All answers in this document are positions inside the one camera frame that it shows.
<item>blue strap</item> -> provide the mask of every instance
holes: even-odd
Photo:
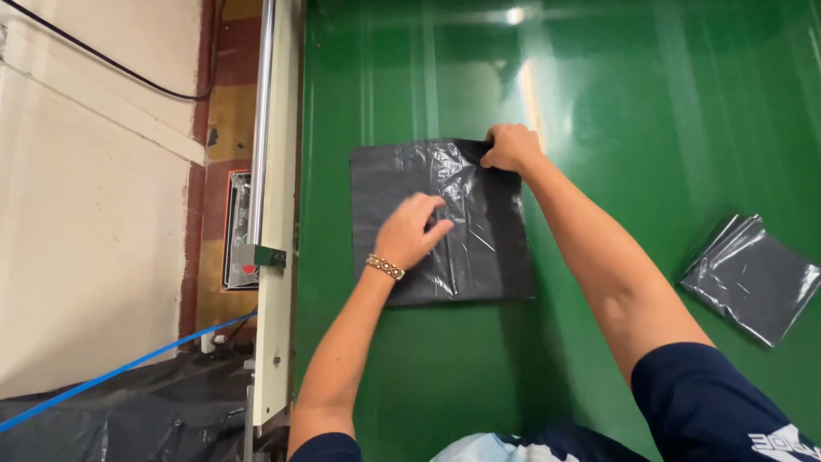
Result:
[[[251,317],[256,316],[256,313],[257,313],[257,311],[254,310],[254,311],[252,311],[252,312],[250,312],[246,315],[235,317],[234,319],[231,319],[228,322],[222,323],[219,326],[209,327],[208,329],[201,330],[201,331],[199,331],[195,334],[188,335],[187,337],[179,339],[179,340],[177,340],[176,342],[174,342],[172,344],[165,345],[164,347],[162,347],[161,349],[158,349],[157,351],[153,351],[152,353],[148,353],[145,356],[143,356],[142,358],[137,358],[134,361],[131,361],[130,363],[126,364],[125,366],[120,366],[117,369],[114,369],[111,372],[107,372],[107,373],[103,374],[100,377],[97,377],[95,379],[91,379],[87,382],[81,383],[78,386],[75,386],[74,388],[71,388],[70,390],[63,391],[61,394],[59,394],[57,396],[54,396],[52,399],[45,400],[44,402],[42,402],[40,404],[37,404],[33,408],[28,409],[25,412],[20,413],[20,414],[16,415],[15,417],[12,417],[12,418],[8,419],[6,422],[0,423],[0,432],[5,432],[6,430],[8,430],[8,429],[14,427],[15,425],[17,425],[18,423],[23,422],[26,419],[32,418],[35,415],[43,412],[44,410],[46,410],[46,409],[48,409],[48,408],[50,408],[54,405],[60,404],[61,402],[65,401],[65,400],[68,400],[72,396],[77,395],[77,394],[79,394],[83,391],[86,391],[89,388],[91,388],[92,386],[95,386],[99,383],[102,383],[102,382],[110,379],[111,377],[120,375],[123,372],[125,372],[129,369],[132,369],[135,366],[139,366],[140,363],[148,361],[149,359],[154,358],[156,356],[159,356],[160,354],[163,354],[163,353],[167,352],[169,349],[176,348],[176,347],[184,344],[185,342],[190,342],[190,341],[200,337],[201,335],[209,334],[211,332],[216,331],[217,329],[222,329],[223,327],[230,326],[231,324],[235,324],[239,321],[244,321],[246,319],[250,319]]]

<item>beige wall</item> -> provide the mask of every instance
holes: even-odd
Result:
[[[198,1],[24,4],[194,90]],[[204,150],[190,139],[191,103],[139,87],[2,4],[0,25],[2,398],[89,379],[177,337],[189,161]]]

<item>hand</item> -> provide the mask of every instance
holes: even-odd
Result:
[[[488,130],[487,141],[493,148],[481,160],[482,167],[496,167],[522,173],[530,159],[544,158],[539,146],[539,135],[521,123],[499,123]]]
[[[424,231],[433,210],[444,205],[441,197],[421,192],[405,199],[379,229],[374,253],[400,270],[409,270],[453,228],[451,220],[441,219]]]

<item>green surface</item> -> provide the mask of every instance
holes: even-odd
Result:
[[[524,20],[515,20],[520,7]],[[547,155],[675,279],[734,211],[821,261],[817,2],[309,0],[296,386],[353,286],[348,151],[537,129]],[[653,442],[532,196],[533,303],[386,311],[355,411],[366,460],[572,418]],[[821,440],[821,300],[773,350],[682,293],[716,345]]]

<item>person's left hand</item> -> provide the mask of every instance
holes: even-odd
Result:
[[[424,226],[436,207],[444,206],[439,196],[417,192],[405,199],[379,229],[374,253],[400,270],[409,270],[433,249],[453,228],[449,219],[439,220],[427,233]]]

